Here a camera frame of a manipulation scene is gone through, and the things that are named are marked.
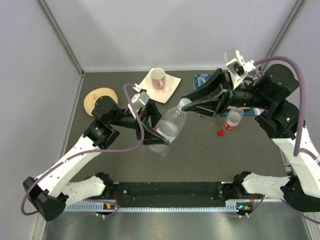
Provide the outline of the clear bottle with white cap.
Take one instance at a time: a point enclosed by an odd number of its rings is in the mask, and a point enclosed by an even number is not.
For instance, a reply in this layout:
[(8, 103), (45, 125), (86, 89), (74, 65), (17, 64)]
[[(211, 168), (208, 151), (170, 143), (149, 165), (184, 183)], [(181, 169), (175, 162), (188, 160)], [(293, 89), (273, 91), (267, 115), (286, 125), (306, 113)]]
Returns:
[(188, 98), (182, 98), (178, 105), (168, 110), (155, 125), (154, 130), (169, 141), (171, 144), (183, 129), (187, 113), (182, 108), (192, 101)]

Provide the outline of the clear bottle with red label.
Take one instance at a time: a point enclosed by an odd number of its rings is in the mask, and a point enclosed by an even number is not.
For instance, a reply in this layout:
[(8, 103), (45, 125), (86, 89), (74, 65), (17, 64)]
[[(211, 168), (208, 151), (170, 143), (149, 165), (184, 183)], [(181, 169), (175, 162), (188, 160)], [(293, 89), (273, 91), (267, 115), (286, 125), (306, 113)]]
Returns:
[(233, 132), (242, 118), (244, 117), (243, 107), (234, 107), (227, 114), (223, 123), (224, 130), (227, 132)]

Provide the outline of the red bottle cap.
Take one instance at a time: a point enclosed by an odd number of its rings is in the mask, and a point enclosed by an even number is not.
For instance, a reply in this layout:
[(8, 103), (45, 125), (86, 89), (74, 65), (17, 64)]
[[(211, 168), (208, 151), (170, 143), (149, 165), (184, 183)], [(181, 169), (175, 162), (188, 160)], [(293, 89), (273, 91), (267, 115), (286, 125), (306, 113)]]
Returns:
[(225, 134), (225, 132), (222, 129), (217, 131), (217, 135), (220, 137), (224, 136), (224, 134)]

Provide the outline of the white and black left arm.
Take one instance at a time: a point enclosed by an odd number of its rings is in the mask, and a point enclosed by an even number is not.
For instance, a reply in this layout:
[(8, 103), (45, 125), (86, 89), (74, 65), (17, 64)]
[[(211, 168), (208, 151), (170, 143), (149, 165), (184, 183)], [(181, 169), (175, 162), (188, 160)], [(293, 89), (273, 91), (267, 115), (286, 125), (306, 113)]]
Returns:
[(98, 172), (80, 182), (71, 179), (91, 160), (107, 150), (119, 136), (113, 126), (134, 129), (143, 145), (169, 144), (154, 131), (162, 115), (145, 92), (132, 98), (134, 110), (121, 109), (110, 96), (102, 96), (92, 110), (94, 121), (76, 144), (47, 172), (23, 182), (26, 196), (47, 221), (56, 219), (66, 207), (89, 198), (114, 197), (116, 184), (108, 174)]

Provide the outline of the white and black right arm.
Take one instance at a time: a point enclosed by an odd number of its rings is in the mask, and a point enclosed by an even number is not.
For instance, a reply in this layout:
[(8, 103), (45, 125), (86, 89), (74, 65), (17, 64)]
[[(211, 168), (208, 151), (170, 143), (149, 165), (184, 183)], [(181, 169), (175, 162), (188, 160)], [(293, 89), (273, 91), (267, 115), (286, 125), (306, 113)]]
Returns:
[(203, 85), (185, 95), (190, 102), (183, 111), (207, 117), (219, 115), (229, 106), (261, 108), (263, 111), (255, 120), (294, 171), (293, 176), (286, 177), (241, 172), (233, 179), (232, 192), (222, 193), (223, 198), (260, 194), (282, 199), (299, 212), (320, 210), (319, 156), (307, 127), (298, 128), (299, 109), (287, 100), (298, 87), (299, 82), (288, 67), (273, 64), (252, 87), (234, 87), (232, 74), (217, 69)]

